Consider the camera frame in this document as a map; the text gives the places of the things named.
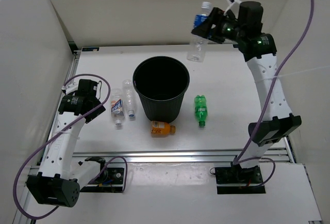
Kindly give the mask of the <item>clear bottle blue label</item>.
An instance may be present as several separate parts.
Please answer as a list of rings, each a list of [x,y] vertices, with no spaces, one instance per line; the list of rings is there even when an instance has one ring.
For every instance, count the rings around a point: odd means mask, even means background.
[[[202,24],[212,10],[212,4],[210,2],[202,2],[201,10],[195,15],[193,28],[196,28]],[[190,49],[188,50],[187,59],[195,62],[203,62],[206,54],[206,47],[208,40],[196,35],[192,35],[190,40]]]

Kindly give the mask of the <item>green soda bottle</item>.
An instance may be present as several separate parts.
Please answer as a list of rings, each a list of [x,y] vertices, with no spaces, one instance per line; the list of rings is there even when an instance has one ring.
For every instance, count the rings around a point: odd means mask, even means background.
[[[206,118],[208,115],[207,101],[204,95],[197,95],[194,98],[195,117],[199,123],[200,128],[206,125]]]

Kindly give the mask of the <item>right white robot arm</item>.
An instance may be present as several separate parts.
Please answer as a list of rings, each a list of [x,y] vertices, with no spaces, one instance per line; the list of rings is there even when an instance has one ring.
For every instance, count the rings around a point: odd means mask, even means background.
[[[249,124],[249,140],[234,159],[232,178],[239,183],[250,177],[249,168],[259,164],[265,152],[302,123],[288,105],[282,84],[277,78],[277,49],[271,34],[262,32],[263,7],[254,1],[242,2],[238,15],[214,7],[209,16],[194,26],[193,35],[222,44],[236,43],[252,73],[261,114],[257,122]]]

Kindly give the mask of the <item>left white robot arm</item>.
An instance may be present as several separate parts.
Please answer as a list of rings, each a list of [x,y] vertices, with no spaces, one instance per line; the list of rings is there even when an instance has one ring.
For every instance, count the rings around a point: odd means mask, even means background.
[[[108,177],[105,159],[89,157],[76,168],[71,167],[72,156],[82,127],[106,109],[96,97],[98,83],[80,79],[64,88],[55,127],[58,137],[47,149],[37,175],[28,176],[26,185],[39,204],[73,207],[80,190],[94,180],[104,182]]]

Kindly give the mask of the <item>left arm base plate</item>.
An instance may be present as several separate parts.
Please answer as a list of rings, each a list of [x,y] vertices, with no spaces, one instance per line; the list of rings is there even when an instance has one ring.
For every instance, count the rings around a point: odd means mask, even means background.
[[[93,183],[80,190],[81,193],[122,193],[125,179],[125,168],[108,167],[107,178],[101,183]]]

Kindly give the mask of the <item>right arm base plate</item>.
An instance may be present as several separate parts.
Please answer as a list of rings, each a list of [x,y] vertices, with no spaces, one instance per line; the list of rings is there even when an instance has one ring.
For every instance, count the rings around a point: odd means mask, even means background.
[[[238,166],[213,167],[210,174],[216,177],[218,195],[265,194],[259,166],[242,169]]]

